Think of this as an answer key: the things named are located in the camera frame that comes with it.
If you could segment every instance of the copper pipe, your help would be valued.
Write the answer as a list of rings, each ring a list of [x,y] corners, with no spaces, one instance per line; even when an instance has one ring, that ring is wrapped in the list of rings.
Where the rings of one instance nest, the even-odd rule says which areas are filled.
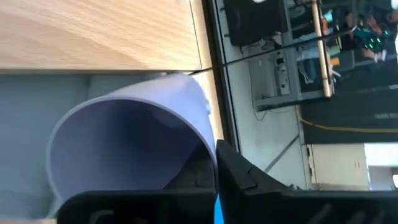
[[[312,2],[312,16],[313,16],[313,23],[315,26],[315,34],[317,37],[322,36],[322,26],[321,21],[319,18],[319,10],[317,2]],[[317,41],[318,44],[318,51],[319,51],[319,62],[321,65],[321,76],[322,76],[322,84],[323,84],[323,95],[327,98],[331,97],[331,90],[328,78],[328,66],[326,63],[325,55],[325,48],[323,47],[322,40]]]

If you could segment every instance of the wooden table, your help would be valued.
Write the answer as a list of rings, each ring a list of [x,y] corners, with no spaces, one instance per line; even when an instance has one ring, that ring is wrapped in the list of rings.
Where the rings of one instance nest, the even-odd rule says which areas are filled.
[[[0,0],[0,4],[0,73],[211,66],[201,0]],[[195,78],[211,103],[215,138],[222,139],[213,73]]]

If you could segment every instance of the black plastic object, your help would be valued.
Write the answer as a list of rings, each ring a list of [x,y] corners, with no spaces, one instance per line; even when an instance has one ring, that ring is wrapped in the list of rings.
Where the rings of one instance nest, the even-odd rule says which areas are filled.
[[[217,158],[226,224],[398,223],[394,192],[290,190],[224,141]],[[198,149],[165,189],[77,195],[62,206],[58,223],[213,223],[215,189],[211,160]]]
[[[395,192],[290,190],[218,141],[225,223],[398,223]]]

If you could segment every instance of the yellow cable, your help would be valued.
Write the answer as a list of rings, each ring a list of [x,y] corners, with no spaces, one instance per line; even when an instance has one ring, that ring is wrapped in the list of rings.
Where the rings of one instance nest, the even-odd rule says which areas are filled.
[[[299,120],[307,125],[314,126],[319,129],[327,130],[327,131],[343,131],[343,132],[353,132],[353,133],[398,133],[398,128],[352,128],[352,127],[333,127],[333,126],[324,126],[320,124],[315,124],[313,122],[304,120],[299,111],[296,110],[297,117]]]

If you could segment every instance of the black frame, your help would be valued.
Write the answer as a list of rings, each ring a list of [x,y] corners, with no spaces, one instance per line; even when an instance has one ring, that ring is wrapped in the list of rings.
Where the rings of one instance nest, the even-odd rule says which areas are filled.
[[[220,45],[218,35],[218,25],[216,23],[216,13],[214,0],[202,0],[203,13],[206,23],[207,38],[209,42],[211,62],[215,69],[213,70],[218,106],[220,108],[221,125],[224,132],[224,140],[227,141],[233,148],[241,153],[239,136],[237,134],[238,127],[236,126],[236,117],[234,112],[234,105],[231,95],[230,84],[228,80],[228,71],[222,64],[223,54],[221,51],[223,46]]]

